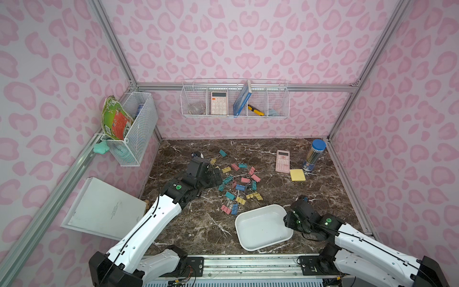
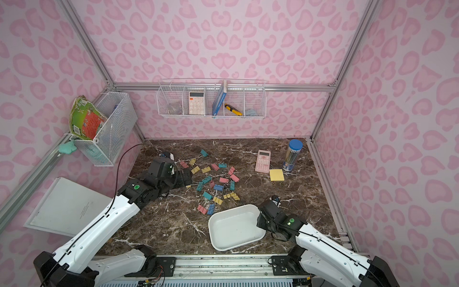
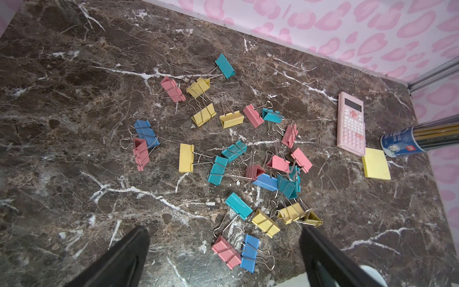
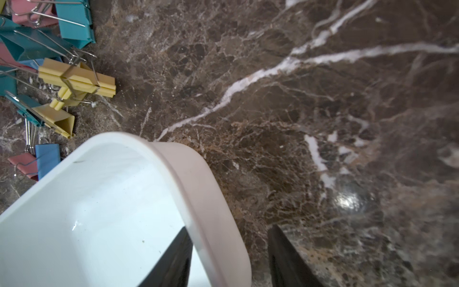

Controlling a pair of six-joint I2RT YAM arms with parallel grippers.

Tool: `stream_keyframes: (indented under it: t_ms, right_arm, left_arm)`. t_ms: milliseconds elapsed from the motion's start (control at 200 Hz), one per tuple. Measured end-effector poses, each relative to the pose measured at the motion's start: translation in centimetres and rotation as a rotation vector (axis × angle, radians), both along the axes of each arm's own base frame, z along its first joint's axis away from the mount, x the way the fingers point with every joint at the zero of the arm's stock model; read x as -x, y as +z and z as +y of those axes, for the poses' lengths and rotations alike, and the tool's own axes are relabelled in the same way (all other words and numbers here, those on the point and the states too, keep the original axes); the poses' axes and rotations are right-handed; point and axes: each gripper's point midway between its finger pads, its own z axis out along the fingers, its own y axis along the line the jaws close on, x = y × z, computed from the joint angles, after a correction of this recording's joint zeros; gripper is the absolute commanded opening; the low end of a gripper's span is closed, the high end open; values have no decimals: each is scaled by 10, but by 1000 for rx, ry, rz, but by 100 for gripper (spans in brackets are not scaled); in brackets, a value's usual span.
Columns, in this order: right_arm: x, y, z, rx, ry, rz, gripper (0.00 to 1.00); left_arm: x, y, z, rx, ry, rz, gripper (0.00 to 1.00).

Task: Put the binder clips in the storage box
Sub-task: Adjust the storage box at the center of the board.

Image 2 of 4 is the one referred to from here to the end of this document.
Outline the yellow binder clip cluster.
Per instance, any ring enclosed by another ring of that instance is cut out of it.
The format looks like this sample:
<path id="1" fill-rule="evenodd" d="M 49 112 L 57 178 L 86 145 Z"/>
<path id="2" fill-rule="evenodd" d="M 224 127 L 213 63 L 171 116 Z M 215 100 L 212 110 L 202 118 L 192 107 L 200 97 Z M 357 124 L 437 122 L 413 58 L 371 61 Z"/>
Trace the yellow binder clip cluster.
<path id="1" fill-rule="evenodd" d="M 239 201 L 240 197 L 236 193 L 228 193 L 224 195 L 224 199 L 233 199 L 235 201 Z"/>

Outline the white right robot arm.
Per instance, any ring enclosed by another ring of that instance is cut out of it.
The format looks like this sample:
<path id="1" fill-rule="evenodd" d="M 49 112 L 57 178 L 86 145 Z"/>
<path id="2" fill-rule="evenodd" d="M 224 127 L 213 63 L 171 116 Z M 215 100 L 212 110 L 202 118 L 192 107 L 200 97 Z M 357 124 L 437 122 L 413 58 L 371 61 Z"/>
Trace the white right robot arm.
<path id="1" fill-rule="evenodd" d="M 257 227 L 283 242 L 294 242 L 290 262 L 306 273 L 319 276 L 336 287 L 398 287 L 388 263 L 369 259 L 321 234 L 295 214 L 286 214 L 279 203 L 266 199 L 258 209 Z"/>

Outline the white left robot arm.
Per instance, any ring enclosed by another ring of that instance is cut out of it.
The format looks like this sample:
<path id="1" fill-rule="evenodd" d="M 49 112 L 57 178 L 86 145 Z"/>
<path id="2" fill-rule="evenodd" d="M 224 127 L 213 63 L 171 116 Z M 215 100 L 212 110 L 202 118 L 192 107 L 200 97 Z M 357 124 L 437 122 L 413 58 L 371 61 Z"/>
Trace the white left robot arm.
<path id="1" fill-rule="evenodd" d="M 54 252 L 42 252 L 33 261 L 43 287 L 99 287 L 119 277 L 163 277 L 164 267 L 146 245 L 102 260 L 94 256 L 132 217 L 150 202 L 174 189 L 192 184 L 189 167 L 178 169 L 174 160 L 155 157 L 140 177 L 127 181 L 110 204 L 86 227 Z"/>

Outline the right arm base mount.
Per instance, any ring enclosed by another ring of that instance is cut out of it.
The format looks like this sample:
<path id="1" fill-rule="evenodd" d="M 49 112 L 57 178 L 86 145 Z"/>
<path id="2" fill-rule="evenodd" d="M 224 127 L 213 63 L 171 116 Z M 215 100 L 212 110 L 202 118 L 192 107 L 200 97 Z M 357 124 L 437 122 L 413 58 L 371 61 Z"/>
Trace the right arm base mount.
<path id="1" fill-rule="evenodd" d="M 293 247 L 287 255 L 274 255 L 268 259 L 275 276 L 301 275 L 310 276 L 300 264 L 303 253 L 307 249 L 300 246 Z"/>

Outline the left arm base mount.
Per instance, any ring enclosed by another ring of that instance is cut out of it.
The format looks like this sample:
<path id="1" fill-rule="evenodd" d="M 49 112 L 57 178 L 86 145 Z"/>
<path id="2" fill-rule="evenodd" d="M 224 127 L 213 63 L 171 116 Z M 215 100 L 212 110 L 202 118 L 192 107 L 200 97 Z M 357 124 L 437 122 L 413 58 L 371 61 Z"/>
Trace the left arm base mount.
<path id="1" fill-rule="evenodd" d="M 128 273 L 124 277 L 151 277 L 160 275 L 172 277 L 175 271 L 176 257 L 158 257 L 156 253 L 146 245 L 138 245 L 134 250 L 140 251 L 146 261 L 142 268 L 135 273 Z"/>

